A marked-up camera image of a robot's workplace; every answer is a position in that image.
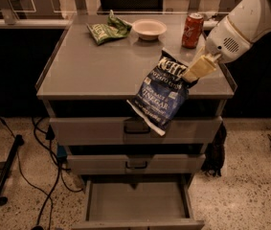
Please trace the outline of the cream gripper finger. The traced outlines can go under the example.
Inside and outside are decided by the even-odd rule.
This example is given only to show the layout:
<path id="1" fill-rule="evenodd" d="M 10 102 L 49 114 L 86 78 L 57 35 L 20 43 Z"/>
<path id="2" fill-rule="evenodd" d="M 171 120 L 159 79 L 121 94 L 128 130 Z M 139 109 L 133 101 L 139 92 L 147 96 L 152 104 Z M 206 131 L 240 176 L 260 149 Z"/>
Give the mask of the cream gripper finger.
<path id="1" fill-rule="evenodd" d="M 190 67 L 193 67 L 195 65 L 195 63 L 202 57 L 205 55 L 205 47 L 202 46 L 200 49 L 198 49 L 192 59 L 192 62 L 190 64 Z"/>
<path id="2" fill-rule="evenodd" d="M 182 76 L 187 82 L 197 81 L 216 70 L 217 57 L 211 54 L 199 57 Z"/>

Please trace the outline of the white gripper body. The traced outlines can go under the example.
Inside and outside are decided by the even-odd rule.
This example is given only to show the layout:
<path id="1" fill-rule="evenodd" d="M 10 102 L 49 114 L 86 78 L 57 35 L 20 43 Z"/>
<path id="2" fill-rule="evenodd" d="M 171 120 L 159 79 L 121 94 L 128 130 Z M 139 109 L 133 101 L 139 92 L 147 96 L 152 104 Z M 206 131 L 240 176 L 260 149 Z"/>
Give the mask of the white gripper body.
<path id="1" fill-rule="evenodd" d="M 235 61 L 250 50 L 252 44 L 244 39 L 224 17 L 206 38 L 205 51 L 221 63 Z"/>

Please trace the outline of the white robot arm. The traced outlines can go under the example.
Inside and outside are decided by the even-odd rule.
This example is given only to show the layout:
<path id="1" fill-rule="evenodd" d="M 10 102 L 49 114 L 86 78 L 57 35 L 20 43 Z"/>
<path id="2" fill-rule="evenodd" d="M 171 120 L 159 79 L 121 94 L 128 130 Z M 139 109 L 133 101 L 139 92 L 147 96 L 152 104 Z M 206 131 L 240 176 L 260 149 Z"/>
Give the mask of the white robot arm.
<path id="1" fill-rule="evenodd" d="M 271 0 L 242 0 L 214 26 L 182 78 L 194 82 L 211 74 L 218 63 L 235 61 L 270 32 Z"/>

